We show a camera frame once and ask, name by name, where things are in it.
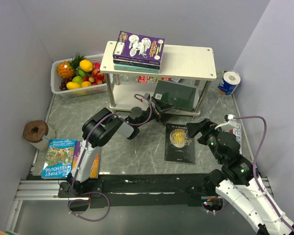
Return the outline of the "dark grey Mansfield book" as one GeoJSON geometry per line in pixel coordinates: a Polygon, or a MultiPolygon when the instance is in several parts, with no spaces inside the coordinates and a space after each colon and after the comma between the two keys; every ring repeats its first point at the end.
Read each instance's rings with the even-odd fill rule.
{"type": "Polygon", "coordinates": [[[164,161],[195,164],[195,143],[188,136],[186,125],[166,124],[164,161]]]}

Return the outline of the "dark green book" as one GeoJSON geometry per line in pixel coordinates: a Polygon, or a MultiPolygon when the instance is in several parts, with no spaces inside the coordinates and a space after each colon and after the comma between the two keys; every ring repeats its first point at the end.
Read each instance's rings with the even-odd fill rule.
{"type": "Polygon", "coordinates": [[[153,97],[179,110],[192,111],[195,91],[193,85],[160,80],[153,97]]]}

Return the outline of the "red 13-Storey Treehouse book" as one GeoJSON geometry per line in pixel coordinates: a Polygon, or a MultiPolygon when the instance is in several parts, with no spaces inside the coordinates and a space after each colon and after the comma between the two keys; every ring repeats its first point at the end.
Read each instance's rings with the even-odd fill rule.
{"type": "Polygon", "coordinates": [[[138,83],[155,84],[160,80],[171,81],[171,78],[169,78],[169,77],[139,76],[138,83]]]}

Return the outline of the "teal paperback book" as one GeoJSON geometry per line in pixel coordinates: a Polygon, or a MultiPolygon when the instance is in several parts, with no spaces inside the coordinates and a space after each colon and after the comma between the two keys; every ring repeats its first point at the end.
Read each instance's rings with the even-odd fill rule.
{"type": "Polygon", "coordinates": [[[156,70],[156,69],[135,67],[135,66],[129,66],[129,65],[120,65],[120,64],[114,64],[114,69],[120,70],[120,71],[160,73],[160,70],[156,70]]]}

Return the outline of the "Little Women floral book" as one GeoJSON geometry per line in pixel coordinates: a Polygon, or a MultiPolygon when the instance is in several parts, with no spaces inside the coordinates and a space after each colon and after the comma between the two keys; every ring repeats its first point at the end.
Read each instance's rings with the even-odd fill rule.
{"type": "Polygon", "coordinates": [[[127,66],[135,66],[135,67],[141,67],[141,68],[149,68],[149,69],[156,69],[160,70],[159,65],[152,65],[152,64],[145,64],[145,63],[138,63],[138,62],[132,62],[132,61],[124,61],[124,60],[113,60],[114,64],[120,64],[120,65],[127,65],[127,66]]]}

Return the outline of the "purple 52-Storey Treehouse book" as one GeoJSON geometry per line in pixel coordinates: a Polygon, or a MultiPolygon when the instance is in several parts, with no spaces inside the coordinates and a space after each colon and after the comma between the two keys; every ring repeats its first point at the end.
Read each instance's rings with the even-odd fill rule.
{"type": "Polygon", "coordinates": [[[164,38],[120,31],[113,50],[113,58],[159,66],[164,45],[164,38]]]}

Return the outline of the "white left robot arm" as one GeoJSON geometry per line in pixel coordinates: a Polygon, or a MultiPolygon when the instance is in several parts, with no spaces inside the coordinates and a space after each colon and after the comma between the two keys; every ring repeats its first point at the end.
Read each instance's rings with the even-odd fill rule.
{"type": "Polygon", "coordinates": [[[139,101],[146,101],[148,107],[143,110],[133,107],[127,118],[122,118],[103,108],[82,126],[82,146],[75,166],[68,174],[66,181],[70,185],[70,191],[77,197],[83,196],[87,191],[87,181],[90,179],[91,167],[100,152],[112,137],[118,133],[128,140],[134,139],[139,134],[139,127],[156,120],[165,124],[172,114],[174,106],[166,104],[148,94],[135,94],[139,101]]]}

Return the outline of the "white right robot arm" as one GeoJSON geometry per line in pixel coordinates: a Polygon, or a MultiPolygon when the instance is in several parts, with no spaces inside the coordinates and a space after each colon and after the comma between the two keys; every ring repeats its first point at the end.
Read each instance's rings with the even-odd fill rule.
{"type": "Polygon", "coordinates": [[[209,147],[221,170],[205,177],[204,189],[219,195],[243,216],[258,235],[294,235],[294,222],[289,219],[268,192],[258,173],[256,162],[240,153],[241,145],[230,132],[239,117],[225,115],[224,123],[206,118],[187,123],[188,135],[201,137],[197,142],[209,147]]]}

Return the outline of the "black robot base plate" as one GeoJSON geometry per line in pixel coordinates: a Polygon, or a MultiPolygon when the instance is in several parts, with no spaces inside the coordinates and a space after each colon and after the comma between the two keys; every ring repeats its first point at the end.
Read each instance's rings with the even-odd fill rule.
{"type": "Polygon", "coordinates": [[[72,193],[67,181],[60,186],[76,199],[85,199],[92,209],[106,205],[201,207],[203,199],[217,196],[214,184],[219,179],[219,175],[210,179],[204,173],[100,175],[87,181],[87,190],[81,195],[72,193]]]}

